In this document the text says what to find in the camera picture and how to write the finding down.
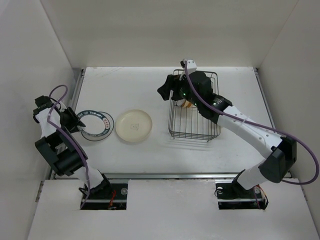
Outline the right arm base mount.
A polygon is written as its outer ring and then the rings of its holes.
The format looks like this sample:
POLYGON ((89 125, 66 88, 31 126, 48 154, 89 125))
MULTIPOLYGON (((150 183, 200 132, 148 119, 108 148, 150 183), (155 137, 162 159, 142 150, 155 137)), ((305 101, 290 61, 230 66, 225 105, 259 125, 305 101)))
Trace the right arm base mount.
POLYGON ((217 180, 215 187, 219 210, 265 210, 269 205, 269 199, 260 185, 249 190, 235 190, 230 181, 217 180))

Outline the white grey-ring flower plate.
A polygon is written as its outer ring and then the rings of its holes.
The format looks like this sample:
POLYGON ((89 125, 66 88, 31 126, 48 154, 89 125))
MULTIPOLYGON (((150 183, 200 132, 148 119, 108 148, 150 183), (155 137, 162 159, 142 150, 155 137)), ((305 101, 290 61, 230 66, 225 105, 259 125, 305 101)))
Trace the white grey-ring flower plate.
POLYGON ((90 142, 99 142, 110 136, 115 127, 113 117, 104 111, 83 110, 77 116, 86 125, 79 127, 83 138, 90 142))

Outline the yellow bear plate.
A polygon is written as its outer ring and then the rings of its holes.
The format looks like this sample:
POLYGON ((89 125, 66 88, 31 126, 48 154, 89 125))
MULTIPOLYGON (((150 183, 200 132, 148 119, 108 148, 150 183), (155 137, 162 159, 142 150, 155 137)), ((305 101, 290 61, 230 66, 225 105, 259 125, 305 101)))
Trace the yellow bear plate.
POLYGON ((189 101, 187 101, 187 100, 184 100, 181 106, 182 106, 183 108, 191 108, 191 107, 193 107, 194 105, 193 105, 191 102, 189 102, 189 101))

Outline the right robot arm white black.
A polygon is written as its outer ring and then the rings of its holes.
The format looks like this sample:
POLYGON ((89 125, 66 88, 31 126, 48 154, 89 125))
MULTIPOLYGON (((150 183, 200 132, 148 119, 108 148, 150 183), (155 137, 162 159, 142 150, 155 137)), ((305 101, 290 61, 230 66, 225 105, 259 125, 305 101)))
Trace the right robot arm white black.
POLYGON ((242 170, 232 181, 231 190, 235 196, 243 197, 266 181, 280 183, 296 162, 295 140, 249 124, 250 119, 231 101, 213 92, 211 79, 204 72, 169 74, 157 92, 165 101, 187 100, 192 103, 204 118, 233 132, 264 157, 262 162, 242 170))

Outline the cream bear plate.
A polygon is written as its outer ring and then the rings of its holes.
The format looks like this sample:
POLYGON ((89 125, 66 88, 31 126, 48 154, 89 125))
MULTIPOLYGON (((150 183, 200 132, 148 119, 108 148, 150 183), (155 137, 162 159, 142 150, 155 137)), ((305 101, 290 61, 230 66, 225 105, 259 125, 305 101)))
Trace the cream bear plate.
POLYGON ((153 122, 148 113, 131 109, 121 113, 115 122, 117 135, 126 142, 139 143, 150 135, 153 122))

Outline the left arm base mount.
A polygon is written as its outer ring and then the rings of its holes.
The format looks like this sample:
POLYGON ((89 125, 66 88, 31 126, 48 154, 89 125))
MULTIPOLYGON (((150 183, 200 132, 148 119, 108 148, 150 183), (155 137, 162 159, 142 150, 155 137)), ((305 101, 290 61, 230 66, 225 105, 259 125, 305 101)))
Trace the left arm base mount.
POLYGON ((88 196, 88 188, 86 185, 80 187, 79 190, 82 194, 80 210, 122 211, 127 209, 128 180, 111 179, 110 186, 107 186, 106 189, 90 190, 88 196))

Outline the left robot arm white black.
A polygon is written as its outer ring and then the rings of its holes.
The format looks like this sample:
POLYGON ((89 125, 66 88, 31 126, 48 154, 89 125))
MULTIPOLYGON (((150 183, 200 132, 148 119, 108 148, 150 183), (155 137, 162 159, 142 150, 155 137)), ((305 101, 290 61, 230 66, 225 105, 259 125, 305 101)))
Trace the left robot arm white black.
POLYGON ((79 190, 84 195, 109 197, 113 191, 110 181, 89 165, 87 154, 72 136, 85 124, 70 107, 64 110, 54 107, 49 96, 36 98, 35 104, 33 119, 41 128, 41 137, 35 147, 52 170, 58 176, 81 180, 85 187, 79 190))

